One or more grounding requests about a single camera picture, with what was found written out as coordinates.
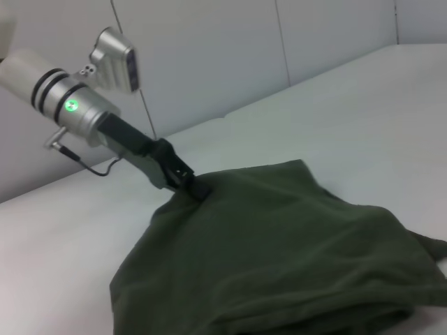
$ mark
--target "metal bracket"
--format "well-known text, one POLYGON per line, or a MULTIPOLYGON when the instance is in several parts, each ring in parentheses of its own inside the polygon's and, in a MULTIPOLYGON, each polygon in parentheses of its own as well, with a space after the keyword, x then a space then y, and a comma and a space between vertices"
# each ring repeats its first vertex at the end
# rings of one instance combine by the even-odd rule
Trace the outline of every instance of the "metal bracket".
POLYGON ((51 137, 47 140, 47 142, 45 142, 43 146, 48 150, 51 149, 60 150, 61 145, 59 141, 63 138, 65 134, 67 134, 67 132, 68 132, 67 128, 61 127, 56 133, 51 135, 51 137))
POLYGON ((87 84, 91 89, 99 87, 98 68, 94 64, 87 64, 81 71, 72 74, 71 77, 87 84))

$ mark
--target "green cloth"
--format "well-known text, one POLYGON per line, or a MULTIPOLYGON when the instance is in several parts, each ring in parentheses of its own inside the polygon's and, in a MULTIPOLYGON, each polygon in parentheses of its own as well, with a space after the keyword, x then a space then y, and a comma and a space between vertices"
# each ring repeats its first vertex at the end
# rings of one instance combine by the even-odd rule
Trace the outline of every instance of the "green cloth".
POLYGON ((115 335, 370 335, 447 306, 447 243, 344 202, 302 161, 206 174, 179 191, 110 284, 115 335))

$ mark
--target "white tabletop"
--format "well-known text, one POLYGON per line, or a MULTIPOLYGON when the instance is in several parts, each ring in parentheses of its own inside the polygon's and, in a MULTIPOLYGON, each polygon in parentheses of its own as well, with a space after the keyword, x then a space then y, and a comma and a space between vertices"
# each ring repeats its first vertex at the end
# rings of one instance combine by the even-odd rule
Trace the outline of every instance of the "white tabletop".
MULTIPOLYGON (((447 45, 409 45, 168 139, 198 174, 302 158, 341 198, 447 239, 446 129, 447 45)), ((0 334, 111 335, 108 284, 169 197, 120 162, 1 204, 0 334)), ((420 308, 387 334, 447 334, 447 310, 420 308)))

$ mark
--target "white wall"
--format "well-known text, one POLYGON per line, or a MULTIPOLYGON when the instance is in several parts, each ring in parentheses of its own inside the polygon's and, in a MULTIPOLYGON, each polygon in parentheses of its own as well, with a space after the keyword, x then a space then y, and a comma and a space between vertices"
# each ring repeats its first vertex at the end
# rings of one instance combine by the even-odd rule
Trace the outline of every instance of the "white wall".
POLYGON ((274 0, 115 0, 138 46, 157 131, 174 133, 288 87, 274 0))
MULTIPOLYGON (((19 17, 13 50, 31 47, 69 71, 115 24, 109 0, 3 0, 19 17)), ((139 50, 142 90, 158 135, 223 117, 395 43, 393 0, 115 0, 139 50)), ((151 135, 139 96, 106 95, 151 135)), ((79 167, 42 148, 56 126, 0 89, 0 202, 79 167)), ((73 138, 90 163, 111 157, 73 138)))
POLYGON ((393 0, 278 0, 292 84, 396 44, 393 0))
MULTIPOLYGON (((12 51, 30 47, 54 65, 75 72, 88 62, 97 35, 115 24, 108 1, 2 0, 18 16, 12 51)), ((149 122, 138 97, 108 95, 123 117, 148 134, 149 122)), ((46 185, 81 168, 43 143, 57 127, 28 104, 0 88, 0 202, 46 185)), ((69 137, 64 142, 89 164, 112 156, 69 137)))
POLYGON ((396 1, 402 44, 447 43, 446 0, 396 1))

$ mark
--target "cable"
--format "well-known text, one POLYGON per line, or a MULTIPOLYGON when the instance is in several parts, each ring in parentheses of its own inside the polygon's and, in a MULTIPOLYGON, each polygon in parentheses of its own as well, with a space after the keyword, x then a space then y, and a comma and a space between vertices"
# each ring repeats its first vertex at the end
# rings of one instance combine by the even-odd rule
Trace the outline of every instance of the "cable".
POLYGON ((89 167, 87 164, 85 164, 82 161, 78 161, 79 165, 81 165, 82 167, 84 167, 85 169, 89 170, 91 173, 100 176, 100 177, 106 177, 109 175, 110 173, 110 169, 112 169, 112 166, 115 165, 116 163, 118 163, 121 160, 121 157, 116 157, 116 159, 111 162, 111 164, 109 164, 108 168, 107 168, 107 172, 106 173, 100 173, 98 171, 93 170, 91 167, 89 167))
POLYGON ((107 168, 107 172, 105 173, 101 173, 98 171, 93 170, 91 167, 89 167, 86 163, 84 163, 81 158, 75 154, 74 152, 72 152, 69 148, 63 146, 63 145, 54 145, 53 146, 57 151, 59 151, 61 154, 69 157, 71 160, 75 161, 76 163, 78 163, 79 165, 81 165, 84 169, 89 170, 91 173, 95 174, 96 176, 100 176, 100 177, 106 177, 110 174, 110 170, 112 169, 112 166, 115 165, 116 163, 118 163, 122 157, 116 157, 116 159, 111 162, 111 164, 109 164, 108 168, 107 168))

